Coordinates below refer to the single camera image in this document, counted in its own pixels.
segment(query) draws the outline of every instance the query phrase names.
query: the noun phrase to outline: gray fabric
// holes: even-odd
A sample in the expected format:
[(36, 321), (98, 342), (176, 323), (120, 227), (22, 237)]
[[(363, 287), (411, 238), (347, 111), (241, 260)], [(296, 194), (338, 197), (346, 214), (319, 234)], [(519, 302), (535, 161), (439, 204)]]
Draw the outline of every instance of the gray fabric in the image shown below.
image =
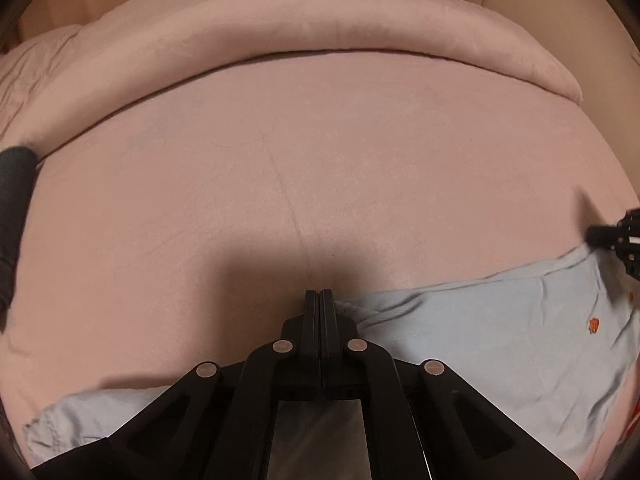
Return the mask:
[[(337, 307), (356, 320), (363, 338), (394, 357), (445, 362), (576, 468), (638, 357), (640, 318), (631, 291), (638, 297), (638, 283), (613, 256), (580, 247), (484, 280), (367, 294)], [(593, 317), (600, 327), (591, 334)], [(114, 395), (81, 394), (47, 408), (25, 427), (34, 458), (110, 434), (144, 405), (140, 392)], [(270, 479), (368, 477), (357, 403), (283, 404)]]

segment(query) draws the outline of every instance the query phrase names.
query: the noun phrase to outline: round metal pin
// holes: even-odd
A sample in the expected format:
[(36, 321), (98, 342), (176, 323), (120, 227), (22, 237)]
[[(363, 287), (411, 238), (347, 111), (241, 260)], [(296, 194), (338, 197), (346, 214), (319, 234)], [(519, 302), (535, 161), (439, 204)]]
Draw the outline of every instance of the round metal pin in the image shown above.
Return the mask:
[(287, 341), (286, 339), (279, 339), (273, 344), (273, 351), (278, 354), (286, 354), (287, 352), (291, 352), (293, 350), (293, 343), (291, 341)]
[(431, 375), (440, 375), (444, 372), (444, 364), (440, 361), (427, 361), (424, 364), (424, 371)]
[(367, 342), (364, 339), (351, 339), (347, 343), (347, 348), (353, 352), (364, 352), (367, 349)]
[(202, 363), (196, 368), (196, 373), (203, 378), (213, 377), (218, 371), (218, 367), (213, 363)]

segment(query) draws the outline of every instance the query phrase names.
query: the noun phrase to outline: orange patch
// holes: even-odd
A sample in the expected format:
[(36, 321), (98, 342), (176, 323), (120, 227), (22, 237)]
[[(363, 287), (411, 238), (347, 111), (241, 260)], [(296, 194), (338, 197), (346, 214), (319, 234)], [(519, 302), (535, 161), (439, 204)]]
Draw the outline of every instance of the orange patch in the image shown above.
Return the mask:
[(592, 317), (589, 320), (589, 333), (595, 334), (600, 327), (600, 320), (597, 317)]

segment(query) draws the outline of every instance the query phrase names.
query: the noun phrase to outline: mattress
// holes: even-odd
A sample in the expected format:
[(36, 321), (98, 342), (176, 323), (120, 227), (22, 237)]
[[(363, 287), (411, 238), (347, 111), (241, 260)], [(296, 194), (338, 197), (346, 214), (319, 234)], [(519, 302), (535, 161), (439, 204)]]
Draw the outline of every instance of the mattress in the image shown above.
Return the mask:
[(14, 429), (243, 360), (306, 288), (482, 278), (638, 203), (571, 74), (461, 0), (131, 0), (0, 72), (0, 146), (42, 161), (0, 340)]

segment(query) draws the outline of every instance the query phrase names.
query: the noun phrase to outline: pink blanket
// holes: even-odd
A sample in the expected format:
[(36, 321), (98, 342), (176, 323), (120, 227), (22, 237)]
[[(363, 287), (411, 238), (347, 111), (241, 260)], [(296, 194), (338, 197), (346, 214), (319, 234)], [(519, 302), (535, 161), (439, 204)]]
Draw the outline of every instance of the pink blanket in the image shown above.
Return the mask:
[(637, 205), (570, 73), (461, 0), (132, 0), (2, 58), (0, 99), (0, 146), (44, 159), (1, 339), (14, 428), (244, 359), (305, 287), (480, 278), (580, 243), (577, 196)]

